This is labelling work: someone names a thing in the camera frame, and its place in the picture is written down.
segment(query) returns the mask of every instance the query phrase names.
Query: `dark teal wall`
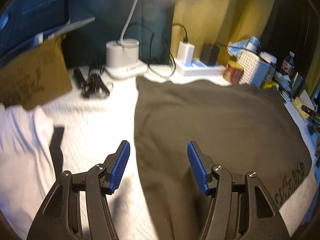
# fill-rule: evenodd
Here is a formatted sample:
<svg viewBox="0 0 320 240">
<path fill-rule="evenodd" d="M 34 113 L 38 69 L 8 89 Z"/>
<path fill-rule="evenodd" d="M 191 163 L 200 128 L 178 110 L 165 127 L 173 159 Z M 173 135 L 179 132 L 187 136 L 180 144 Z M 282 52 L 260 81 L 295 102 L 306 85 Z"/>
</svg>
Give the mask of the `dark teal wall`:
<svg viewBox="0 0 320 240">
<path fill-rule="evenodd" d="M 62 48 L 67 67 L 86 65 L 92 59 L 105 62 L 105 47 L 108 41 L 118 40 L 134 0 L 72 0 L 91 13 L 96 20 L 85 27 L 67 34 Z M 175 0 L 139 0 L 131 22 L 140 22 L 161 37 L 163 31 L 170 47 L 171 26 Z M 128 29 L 125 38 L 140 41 L 141 60 L 149 59 L 151 33 L 141 26 Z M 161 42 L 154 39 L 152 56 L 159 63 L 168 62 L 168 53 Z"/>
</svg>

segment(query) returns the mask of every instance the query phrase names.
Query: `white charger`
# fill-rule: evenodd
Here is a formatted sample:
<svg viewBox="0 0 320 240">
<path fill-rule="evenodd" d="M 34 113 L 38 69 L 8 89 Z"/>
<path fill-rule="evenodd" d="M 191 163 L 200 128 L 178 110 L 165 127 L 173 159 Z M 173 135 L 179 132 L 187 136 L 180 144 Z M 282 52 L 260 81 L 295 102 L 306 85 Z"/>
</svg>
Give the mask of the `white charger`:
<svg viewBox="0 0 320 240">
<path fill-rule="evenodd" d="M 177 60 L 179 60 L 186 67 L 191 67 L 193 53 L 195 46 L 191 43 L 184 43 L 183 41 L 179 44 Z"/>
<path fill-rule="evenodd" d="M 106 44 L 107 71 L 115 79 L 143 75 L 148 66 L 139 60 L 139 41 L 124 39 L 122 44 L 110 41 Z"/>
</svg>

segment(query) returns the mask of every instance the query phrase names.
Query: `brown cardboard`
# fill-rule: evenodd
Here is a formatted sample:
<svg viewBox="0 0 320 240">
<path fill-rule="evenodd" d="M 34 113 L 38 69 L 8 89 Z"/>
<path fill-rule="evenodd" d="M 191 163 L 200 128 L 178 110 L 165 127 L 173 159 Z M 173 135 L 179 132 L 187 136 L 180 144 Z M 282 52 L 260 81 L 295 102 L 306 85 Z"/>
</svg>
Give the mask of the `brown cardboard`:
<svg viewBox="0 0 320 240">
<path fill-rule="evenodd" d="M 0 102 L 31 110 L 72 90 L 61 49 L 65 35 L 45 41 L 0 70 Z"/>
</svg>

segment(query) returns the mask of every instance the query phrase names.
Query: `white perforated box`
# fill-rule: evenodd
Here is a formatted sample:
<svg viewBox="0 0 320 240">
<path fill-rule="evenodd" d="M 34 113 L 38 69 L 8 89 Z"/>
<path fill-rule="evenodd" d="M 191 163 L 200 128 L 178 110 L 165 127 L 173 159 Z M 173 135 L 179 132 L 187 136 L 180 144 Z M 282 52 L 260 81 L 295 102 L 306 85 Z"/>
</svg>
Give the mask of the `white perforated box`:
<svg viewBox="0 0 320 240">
<path fill-rule="evenodd" d="M 244 69 L 239 81 L 241 85 L 248 84 L 260 87 L 270 68 L 270 64 L 261 61 L 256 54 L 249 51 L 242 52 L 237 63 Z"/>
</svg>

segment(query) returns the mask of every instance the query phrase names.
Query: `black cloth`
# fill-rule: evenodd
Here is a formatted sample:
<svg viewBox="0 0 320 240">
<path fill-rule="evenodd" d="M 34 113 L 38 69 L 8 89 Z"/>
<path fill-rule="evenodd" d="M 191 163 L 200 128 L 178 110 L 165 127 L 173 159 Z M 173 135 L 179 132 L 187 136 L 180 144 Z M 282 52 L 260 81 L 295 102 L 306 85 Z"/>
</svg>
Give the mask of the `black cloth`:
<svg viewBox="0 0 320 240">
<path fill-rule="evenodd" d="M 63 154 L 60 146 L 63 139 L 63 133 L 64 127 L 54 127 L 54 132 L 49 147 L 56 178 L 62 173 Z"/>
<path fill-rule="evenodd" d="M 134 140 L 147 205 L 161 240 L 198 239 L 210 197 L 187 157 L 196 141 L 230 172 L 257 172 L 280 208 L 311 169 L 299 128 L 276 89 L 137 78 Z"/>
</svg>

